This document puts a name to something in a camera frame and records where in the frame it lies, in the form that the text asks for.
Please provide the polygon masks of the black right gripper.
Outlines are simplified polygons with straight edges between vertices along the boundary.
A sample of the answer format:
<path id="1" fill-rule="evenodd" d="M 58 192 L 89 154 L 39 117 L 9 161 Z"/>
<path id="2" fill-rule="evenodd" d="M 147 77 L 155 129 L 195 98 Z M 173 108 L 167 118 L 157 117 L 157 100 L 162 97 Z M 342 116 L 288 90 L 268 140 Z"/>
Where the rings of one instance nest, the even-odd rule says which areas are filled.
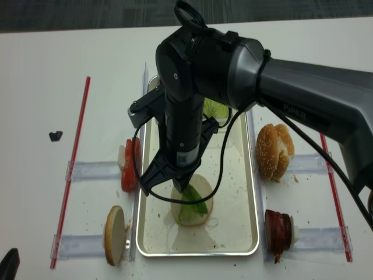
<path id="1" fill-rule="evenodd" d="M 202 155 L 219 123 L 214 118 L 202 120 L 205 98 L 194 95 L 176 101 L 165 93 L 165 113 L 159 121 L 159 150 L 140 178 L 145 195 L 152 188 L 172 180 L 179 193 L 188 186 Z"/>

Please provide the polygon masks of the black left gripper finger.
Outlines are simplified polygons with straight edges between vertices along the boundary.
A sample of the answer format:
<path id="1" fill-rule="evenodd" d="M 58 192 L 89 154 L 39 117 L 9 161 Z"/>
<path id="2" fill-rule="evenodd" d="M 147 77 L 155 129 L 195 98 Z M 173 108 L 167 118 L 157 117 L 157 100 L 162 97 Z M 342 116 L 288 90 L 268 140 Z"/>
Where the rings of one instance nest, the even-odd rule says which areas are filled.
<path id="1" fill-rule="evenodd" d="M 4 256 L 0 264 L 0 279 L 14 280 L 17 270 L 20 265 L 19 251 L 17 248 L 12 248 Z"/>

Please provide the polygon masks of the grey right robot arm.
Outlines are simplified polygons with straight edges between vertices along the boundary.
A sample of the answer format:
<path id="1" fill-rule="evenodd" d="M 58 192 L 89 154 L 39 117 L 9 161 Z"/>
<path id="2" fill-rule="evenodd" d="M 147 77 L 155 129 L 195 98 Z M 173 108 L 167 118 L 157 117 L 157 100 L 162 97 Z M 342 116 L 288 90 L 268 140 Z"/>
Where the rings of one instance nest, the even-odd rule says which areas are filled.
<path id="1" fill-rule="evenodd" d="M 346 171 L 333 168 L 372 223 L 358 196 L 372 186 L 372 73 L 273 59 L 257 40 L 207 27 L 175 31 L 157 47 L 156 65 L 161 88 L 130 108 L 142 112 L 135 127 L 151 118 L 160 125 L 160 149 L 140 177 L 146 195 L 171 179 L 183 190 L 200 165 L 217 131 L 202 119 L 205 98 L 238 114 L 260 104 L 291 128 L 302 123 L 340 144 Z"/>

